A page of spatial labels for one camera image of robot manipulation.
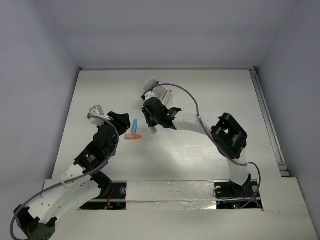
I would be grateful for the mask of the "green capsule eraser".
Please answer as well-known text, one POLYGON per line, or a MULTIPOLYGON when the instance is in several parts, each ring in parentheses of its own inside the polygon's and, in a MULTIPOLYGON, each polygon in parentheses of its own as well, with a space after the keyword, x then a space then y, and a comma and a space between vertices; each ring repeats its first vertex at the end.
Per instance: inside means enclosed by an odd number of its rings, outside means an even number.
POLYGON ((155 135, 155 134, 158 133, 158 130, 157 130, 157 128, 156 128, 155 126, 152 126, 152 127, 150 127, 149 129, 151 130, 151 133, 152 133, 153 135, 155 135))

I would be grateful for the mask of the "clear green gel pen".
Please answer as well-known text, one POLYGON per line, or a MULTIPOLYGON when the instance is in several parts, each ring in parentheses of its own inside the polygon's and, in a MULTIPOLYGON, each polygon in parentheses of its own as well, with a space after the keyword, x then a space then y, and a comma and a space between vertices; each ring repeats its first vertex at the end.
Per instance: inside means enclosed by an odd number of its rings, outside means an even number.
POLYGON ((150 91, 153 91, 153 89, 159 84, 159 81, 154 81, 151 85, 150 85, 150 91))

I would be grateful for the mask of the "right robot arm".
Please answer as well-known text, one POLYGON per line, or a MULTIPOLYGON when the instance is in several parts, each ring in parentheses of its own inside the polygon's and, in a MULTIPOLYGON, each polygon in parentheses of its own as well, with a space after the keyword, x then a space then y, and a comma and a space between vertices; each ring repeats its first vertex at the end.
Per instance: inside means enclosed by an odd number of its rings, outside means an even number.
POLYGON ((219 153, 227 159, 230 172, 230 190, 242 196, 252 180, 246 159, 248 134, 229 113, 219 117, 200 116, 177 107, 168 109, 156 97, 143 103, 142 112, 149 127, 190 131, 209 137, 219 153))

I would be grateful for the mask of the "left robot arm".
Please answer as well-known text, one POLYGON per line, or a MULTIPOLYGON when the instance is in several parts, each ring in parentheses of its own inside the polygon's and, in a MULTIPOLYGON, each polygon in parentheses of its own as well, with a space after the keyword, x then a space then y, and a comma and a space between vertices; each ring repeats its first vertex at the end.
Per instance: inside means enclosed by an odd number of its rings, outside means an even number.
POLYGON ((92 141, 75 158, 59 181, 29 198, 14 210, 16 223, 28 240, 49 240, 63 215, 96 197, 108 197, 112 181, 102 169, 116 154, 120 136, 131 127, 127 113, 104 115, 92 108, 86 116, 97 126, 92 141))

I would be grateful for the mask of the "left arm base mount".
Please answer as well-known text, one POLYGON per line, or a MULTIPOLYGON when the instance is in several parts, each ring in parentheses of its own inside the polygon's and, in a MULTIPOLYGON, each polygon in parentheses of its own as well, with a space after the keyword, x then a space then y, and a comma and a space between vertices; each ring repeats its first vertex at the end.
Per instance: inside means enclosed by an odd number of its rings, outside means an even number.
POLYGON ((86 202, 81 210, 125 210, 126 209, 126 181, 112 181, 107 175, 99 171, 92 175, 92 182, 98 184, 100 193, 97 197, 86 202))

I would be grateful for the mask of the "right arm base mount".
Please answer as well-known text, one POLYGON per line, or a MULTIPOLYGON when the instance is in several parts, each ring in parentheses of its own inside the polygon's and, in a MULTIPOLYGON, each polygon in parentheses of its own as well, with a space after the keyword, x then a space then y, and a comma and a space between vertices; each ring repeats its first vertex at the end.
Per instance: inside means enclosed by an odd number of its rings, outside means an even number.
POLYGON ((262 210, 259 183, 259 180, 251 178, 251 174, 244 185, 237 185, 230 180, 216 181, 212 192, 216 199, 216 208, 218 210, 262 210))

